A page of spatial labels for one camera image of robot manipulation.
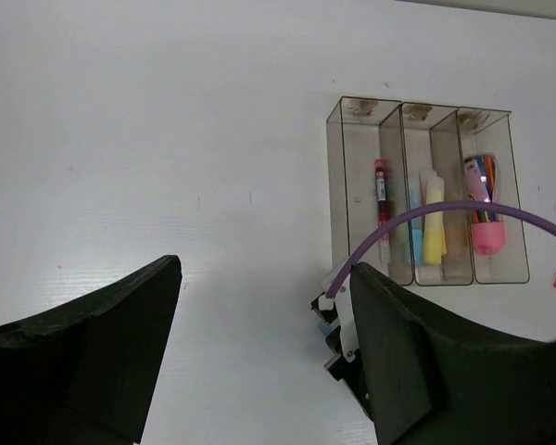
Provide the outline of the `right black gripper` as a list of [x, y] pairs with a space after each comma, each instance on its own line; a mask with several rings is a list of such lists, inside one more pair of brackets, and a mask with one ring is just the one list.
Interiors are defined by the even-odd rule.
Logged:
[[361, 406], [364, 414], [372, 420], [370, 396], [360, 353], [356, 353], [356, 357], [352, 362], [348, 362], [341, 353], [337, 353], [324, 365], [324, 368], [334, 380], [342, 381], [347, 386], [350, 393]]

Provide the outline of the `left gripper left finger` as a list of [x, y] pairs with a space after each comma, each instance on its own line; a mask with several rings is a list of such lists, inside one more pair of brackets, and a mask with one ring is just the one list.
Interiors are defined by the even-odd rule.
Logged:
[[137, 444], [182, 282], [163, 256], [0, 326], [0, 444]]

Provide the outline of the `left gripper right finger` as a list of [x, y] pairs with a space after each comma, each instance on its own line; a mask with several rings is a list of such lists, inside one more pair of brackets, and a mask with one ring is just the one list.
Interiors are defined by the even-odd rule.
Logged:
[[351, 300], [381, 444], [556, 444], [556, 340], [478, 324], [361, 263]]

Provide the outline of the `yellow highlighter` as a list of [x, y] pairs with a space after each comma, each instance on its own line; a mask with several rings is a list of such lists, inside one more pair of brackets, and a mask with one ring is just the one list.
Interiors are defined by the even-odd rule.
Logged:
[[[420, 172], [423, 204], [444, 200], [445, 182], [434, 170]], [[438, 266], [447, 254], [447, 244], [442, 212], [428, 213], [423, 220], [423, 263]]]

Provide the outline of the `light blue highlighter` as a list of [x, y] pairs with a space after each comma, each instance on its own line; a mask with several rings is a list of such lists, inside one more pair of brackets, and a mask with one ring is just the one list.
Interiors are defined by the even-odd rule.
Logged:
[[[409, 178], [409, 203], [414, 210], [422, 206], [422, 190], [420, 180], [416, 176]], [[423, 265], [423, 219], [414, 218], [410, 222], [411, 242], [406, 247], [407, 263], [413, 261], [415, 266]]]

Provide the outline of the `pink capped pen bundle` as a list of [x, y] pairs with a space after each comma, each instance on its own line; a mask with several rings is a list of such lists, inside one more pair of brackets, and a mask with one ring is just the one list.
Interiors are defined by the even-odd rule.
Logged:
[[[467, 197], [472, 201], [497, 203], [499, 174], [496, 158], [489, 153], [472, 155], [464, 160]], [[472, 245], [480, 255], [499, 253], [506, 243], [504, 223], [492, 210], [473, 210]]]

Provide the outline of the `pink blue pen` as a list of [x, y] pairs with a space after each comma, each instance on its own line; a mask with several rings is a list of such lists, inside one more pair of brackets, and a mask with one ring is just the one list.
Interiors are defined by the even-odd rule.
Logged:
[[[385, 188], [385, 164], [382, 159], [374, 162], [375, 192], [377, 200], [378, 222], [383, 226], [388, 222], [388, 206]], [[390, 246], [388, 233], [385, 233], [379, 240], [381, 261], [383, 264], [390, 263]]]

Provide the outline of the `green highlighter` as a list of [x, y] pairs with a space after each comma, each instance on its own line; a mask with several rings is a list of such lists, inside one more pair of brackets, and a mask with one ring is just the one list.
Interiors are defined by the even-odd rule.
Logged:
[[[397, 192], [396, 192], [396, 215], [404, 213], [408, 210], [408, 203], [406, 197], [406, 185], [405, 179], [402, 176], [399, 176], [397, 179]], [[407, 223], [401, 224], [397, 229], [397, 237], [398, 243], [400, 244], [400, 249], [402, 251], [403, 260], [406, 263], [411, 262], [410, 257], [410, 236], [409, 236], [409, 228]]]

